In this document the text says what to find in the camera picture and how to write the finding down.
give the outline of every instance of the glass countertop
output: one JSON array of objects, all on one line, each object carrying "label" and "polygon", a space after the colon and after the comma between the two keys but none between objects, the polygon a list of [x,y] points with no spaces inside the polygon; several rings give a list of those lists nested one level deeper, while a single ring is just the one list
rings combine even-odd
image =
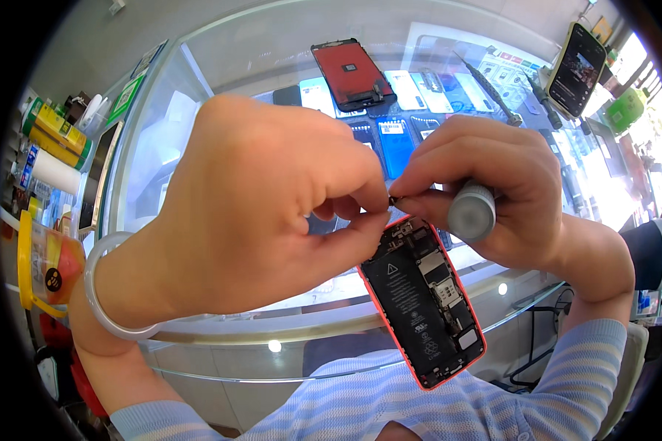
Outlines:
[{"label": "glass countertop", "polygon": [[[226,15],[167,44],[147,73],[139,104],[128,116],[114,155],[99,237],[122,230],[136,232],[157,216],[204,101],[214,94],[237,93],[274,103],[275,90],[297,87],[302,82],[318,84],[323,78],[310,46],[348,37],[362,43],[381,71],[436,73],[454,114],[505,121],[505,114],[492,101],[483,99],[480,86],[456,57],[458,53],[484,73],[512,111],[521,114],[522,127],[553,132],[544,108],[531,93],[525,72],[533,74],[548,64],[545,60],[552,59],[558,48],[506,18],[451,1],[270,2]],[[517,45],[529,51],[518,49]],[[373,149],[386,170],[372,115],[342,114],[333,107],[327,108],[327,104],[304,102],[305,106],[319,108],[346,123],[366,123],[371,127]],[[451,116],[393,106],[391,111],[408,123],[415,146],[423,139],[421,122],[441,123]],[[564,210],[594,220],[606,218],[610,206],[605,199],[610,193],[597,194],[589,185],[592,176],[602,172],[597,165],[588,165],[589,155],[600,152],[595,147],[597,140],[592,135],[585,136],[571,122],[564,123],[564,129],[554,132],[558,148],[568,161],[564,165],[573,170],[588,201],[575,205],[572,191],[563,198]],[[241,121],[241,130],[245,124]],[[574,153],[584,146],[589,154]],[[594,207],[599,207],[599,216],[594,216]],[[392,208],[390,221],[402,215]],[[347,224],[339,218],[322,222],[312,217],[310,232],[325,234]],[[442,241],[484,330],[493,330],[521,313],[523,308],[513,308],[520,299],[533,298],[536,303],[561,282],[537,271],[507,269],[487,262],[449,234],[443,234]],[[498,293],[501,284],[508,287],[505,295]],[[312,348],[347,345],[347,339],[373,341],[369,348],[395,347],[355,269],[312,291],[255,311],[173,320],[154,338],[211,347],[255,347],[278,340]],[[329,343],[329,339],[336,339],[337,343]],[[269,372],[270,378],[275,377],[274,366]]]}]

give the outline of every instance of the logic board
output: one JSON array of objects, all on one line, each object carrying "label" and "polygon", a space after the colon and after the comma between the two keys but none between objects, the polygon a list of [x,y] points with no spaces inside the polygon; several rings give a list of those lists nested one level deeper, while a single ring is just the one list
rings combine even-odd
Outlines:
[{"label": "logic board", "polygon": [[373,301],[417,383],[431,390],[485,352],[485,339],[434,228],[408,216],[360,264]]}]

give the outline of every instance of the hand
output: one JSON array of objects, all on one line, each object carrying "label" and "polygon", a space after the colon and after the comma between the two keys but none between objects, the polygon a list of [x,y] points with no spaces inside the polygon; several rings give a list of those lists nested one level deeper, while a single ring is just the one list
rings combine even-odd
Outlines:
[{"label": "hand", "polygon": [[[405,196],[397,203],[402,211],[450,230],[453,195],[469,177],[503,193],[494,230],[471,247],[505,267],[547,269],[559,249],[562,214],[559,162],[545,139],[487,118],[452,116],[414,151],[389,194]],[[434,182],[445,190],[429,190]]]},{"label": "hand", "polygon": [[[159,304],[157,320],[249,311],[369,258],[387,208],[378,157],[346,124],[300,107],[214,97],[199,111],[159,216],[111,253],[114,260],[102,259],[97,292],[113,280],[101,270],[139,271],[144,287],[129,291],[148,294],[130,303]],[[312,211],[351,224],[307,235]],[[133,257],[116,262],[118,252]],[[115,322],[145,325],[117,302],[104,304]]]}]

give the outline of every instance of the finger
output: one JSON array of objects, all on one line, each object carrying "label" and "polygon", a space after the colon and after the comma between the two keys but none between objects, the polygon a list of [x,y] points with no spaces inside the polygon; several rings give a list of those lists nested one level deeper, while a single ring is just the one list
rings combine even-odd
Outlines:
[{"label": "finger", "polygon": [[444,191],[427,190],[417,196],[398,200],[395,207],[448,231],[447,216],[453,200],[454,198]]},{"label": "finger", "polygon": [[378,155],[345,137],[327,136],[316,142],[309,160],[318,167],[315,179],[324,185],[324,199],[350,195],[368,212],[387,211],[388,191]]},{"label": "finger", "polygon": [[523,146],[513,146],[482,137],[464,136],[410,161],[392,183],[389,194],[413,196],[434,182],[454,182],[473,177],[485,186],[501,189],[509,196],[537,173],[535,163]]},{"label": "finger", "polygon": [[353,220],[360,214],[361,207],[352,197],[344,196],[333,200],[333,210],[341,219]]},{"label": "finger", "polygon": [[324,203],[316,207],[313,212],[319,219],[330,221],[334,217],[333,199],[326,199]]},{"label": "finger", "polygon": [[449,144],[462,136],[481,136],[508,144],[528,146],[534,142],[532,130],[511,127],[494,119],[480,116],[454,115],[432,132],[410,156],[410,160]]},{"label": "finger", "polygon": [[389,212],[363,213],[346,228],[324,236],[307,236],[311,255],[300,264],[309,280],[328,280],[371,258],[388,221]]}]

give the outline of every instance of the screwdriver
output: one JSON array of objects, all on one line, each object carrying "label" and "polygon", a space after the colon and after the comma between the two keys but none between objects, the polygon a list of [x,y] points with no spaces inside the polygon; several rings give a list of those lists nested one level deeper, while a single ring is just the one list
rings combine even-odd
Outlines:
[{"label": "screwdriver", "polygon": [[549,104],[549,97],[547,96],[547,93],[544,92],[544,89],[539,87],[539,84],[537,84],[534,81],[534,78],[532,75],[529,73],[525,72],[524,70],[524,76],[527,77],[527,81],[530,82],[530,86],[532,87],[532,93],[534,93],[534,96],[537,98],[537,101],[539,101],[539,104],[542,104],[544,107],[544,110],[547,111],[547,118],[549,119],[549,122],[551,123],[552,127],[554,130],[559,130],[562,128],[562,123],[561,119],[559,119],[559,115],[552,109],[551,104]]},{"label": "screwdriver", "polygon": [[463,57],[461,57],[459,54],[456,54],[456,57],[459,57],[461,61],[463,61],[463,64],[466,65],[468,68],[469,72],[471,73],[471,76],[475,78],[475,80],[478,82],[478,84],[481,85],[483,90],[485,90],[488,95],[495,101],[495,103],[501,107],[501,109],[505,112],[505,116],[508,117],[508,120],[506,121],[508,123],[508,126],[514,126],[517,127],[522,124],[522,117],[520,114],[514,114],[512,111],[508,108],[508,106],[505,105],[503,102],[503,98],[501,98],[501,94],[498,93],[497,90],[493,87],[490,81],[475,67],[471,66],[471,64],[464,60]]}]

